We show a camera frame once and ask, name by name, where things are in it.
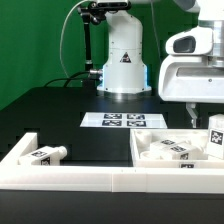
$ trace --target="warning symbol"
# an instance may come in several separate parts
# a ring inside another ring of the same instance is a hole
[[[129,58],[127,52],[126,52],[126,53],[124,54],[124,56],[121,58],[120,62],[123,62],[123,63],[131,63],[131,60],[130,60],[130,58]]]

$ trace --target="white camera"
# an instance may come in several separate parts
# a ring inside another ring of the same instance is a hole
[[[99,8],[122,8],[129,5],[128,0],[96,0]]]

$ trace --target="green wall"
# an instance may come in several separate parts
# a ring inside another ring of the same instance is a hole
[[[0,7],[0,109],[33,87],[64,78],[59,42],[62,25],[77,0],[1,0]],[[197,15],[181,11],[172,0],[154,4],[161,60],[165,42],[175,33],[197,24]],[[143,23],[143,61],[150,68],[150,82],[157,87],[159,58],[152,28],[150,5],[136,5],[129,13]],[[92,57],[100,68],[107,60],[107,24],[91,26]],[[71,75],[84,70],[83,24],[75,12],[64,36],[63,59]]]

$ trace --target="small white box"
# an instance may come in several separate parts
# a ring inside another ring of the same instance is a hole
[[[220,131],[224,131],[224,115],[217,114],[209,117],[208,129],[217,129]]]
[[[165,139],[161,139],[159,141],[153,141],[151,142],[150,146],[149,146],[149,150],[150,152],[156,154],[158,153],[158,151],[161,153],[164,152],[164,150],[167,150],[171,147],[175,147],[176,145],[182,143],[183,140],[178,140],[176,138],[165,138]]]
[[[210,129],[209,139],[207,144],[207,154],[224,159],[224,131]]]
[[[19,158],[20,165],[60,166],[60,160],[67,155],[64,146],[37,149]]]
[[[202,152],[197,147],[183,142],[164,149],[161,157],[165,160],[197,160],[202,158]]]
[[[135,131],[135,137],[140,148],[148,148],[151,144],[152,133],[148,129],[141,129]]]

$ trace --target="cable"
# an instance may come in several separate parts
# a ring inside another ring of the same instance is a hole
[[[73,80],[73,78],[79,76],[79,75],[83,75],[83,74],[88,74],[89,72],[88,71],[84,71],[84,72],[77,72],[75,73],[74,75],[70,76],[67,81],[65,82],[64,86],[63,87],[67,87],[68,84]]]
[[[66,70],[66,67],[64,65],[64,62],[63,62],[63,58],[62,58],[62,44],[63,44],[63,39],[64,39],[64,32],[65,32],[65,28],[66,28],[66,25],[67,25],[67,22],[68,22],[68,19],[69,17],[71,16],[71,14],[73,13],[73,11],[79,6],[81,5],[82,3],[84,2],[90,2],[90,0],[83,0],[83,1],[80,1],[78,2],[75,6],[73,6],[73,8],[70,10],[70,12],[68,13],[68,15],[66,16],[65,18],[65,21],[64,21],[64,24],[63,24],[63,27],[62,27],[62,31],[61,31],[61,39],[60,39],[60,62],[61,62],[61,66],[63,68],[63,71],[65,73],[65,75],[67,76],[67,78],[69,78],[69,75],[67,73],[67,70]]]
[[[73,78],[73,79],[70,79],[70,78],[59,78],[59,79],[53,79],[49,82],[47,82],[44,87],[47,87],[49,84],[51,84],[52,82],[56,82],[56,81],[67,81],[67,80],[82,80],[82,78]]]
[[[157,30],[156,30],[156,22],[155,22],[155,13],[154,13],[154,4],[153,4],[153,0],[151,0],[150,2],[151,2],[151,11],[152,11],[152,25],[153,25],[153,31],[154,31],[154,35],[155,35],[155,39],[156,39],[156,45],[157,45],[157,51],[158,51],[159,62],[160,62],[160,64],[161,64],[162,61],[161,61],[161,54],[160,54],[160,44],[159,44],[158,33],[157,33]]]

